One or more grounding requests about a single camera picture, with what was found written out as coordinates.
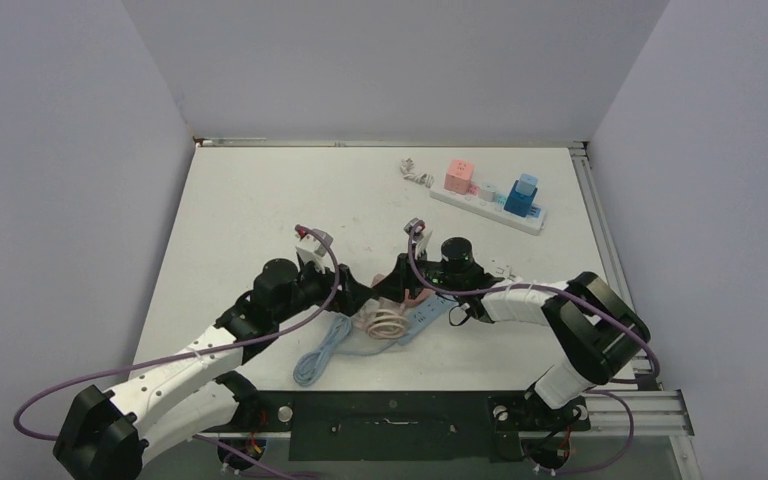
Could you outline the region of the blue power strip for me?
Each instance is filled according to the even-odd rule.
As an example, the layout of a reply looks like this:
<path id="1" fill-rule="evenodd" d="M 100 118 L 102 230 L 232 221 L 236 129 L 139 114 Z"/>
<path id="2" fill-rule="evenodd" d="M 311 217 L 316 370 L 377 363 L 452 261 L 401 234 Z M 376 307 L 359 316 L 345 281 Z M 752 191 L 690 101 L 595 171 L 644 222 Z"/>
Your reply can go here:
<path id="1" fill-rule="evenodd" d="M 457 306 L 457 302 L 453 299 L 438 295 L 430 296 L 408 315 L 409 328 L 402 337 L 395 340 L 395 343 L 400 346 L 409 344 L 436 319 L 455 306 Z"/>

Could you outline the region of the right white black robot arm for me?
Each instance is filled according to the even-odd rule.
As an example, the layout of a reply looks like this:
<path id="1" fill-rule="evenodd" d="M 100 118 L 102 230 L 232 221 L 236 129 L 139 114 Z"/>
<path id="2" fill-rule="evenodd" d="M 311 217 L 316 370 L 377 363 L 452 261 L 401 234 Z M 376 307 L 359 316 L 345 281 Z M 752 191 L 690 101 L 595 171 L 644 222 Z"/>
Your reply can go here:
<path id="1" fill-rule="evenodd" d="M 463 237 L 446 240 L 438 261 L 425 259 L 413 242 L 373 289 L 393 302 L 429 290 L 455 299 L 484 323 L 549 328 L 564 357 L 526 390 L 526 417 L 539 428 L 553 426 L 580 394 L 613 382 L 651 339 L 642 319 L 597 274 L 585 271 L 554 284 L 504 278 L 480 266 Z"/>

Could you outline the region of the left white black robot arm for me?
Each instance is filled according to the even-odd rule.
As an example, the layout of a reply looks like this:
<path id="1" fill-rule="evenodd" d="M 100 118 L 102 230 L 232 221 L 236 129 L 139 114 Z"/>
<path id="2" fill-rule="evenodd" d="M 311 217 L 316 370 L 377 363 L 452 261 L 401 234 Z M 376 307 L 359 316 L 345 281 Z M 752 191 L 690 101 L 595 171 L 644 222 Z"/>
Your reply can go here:
<path id="1" fill-rule="evenodd" d="M 206 330 L 173 356 L 141 367 L 107 390 L 90 385 L 73 399 L 53 455 L 74 479 L 135 479 L 149 461 L 194 434 L 256 421 L 256 388 L 238 373 L 273 343 L 282 322 L 315 307 L 351 316 L 378 293 L 348 266 L 267 262 Z"/>

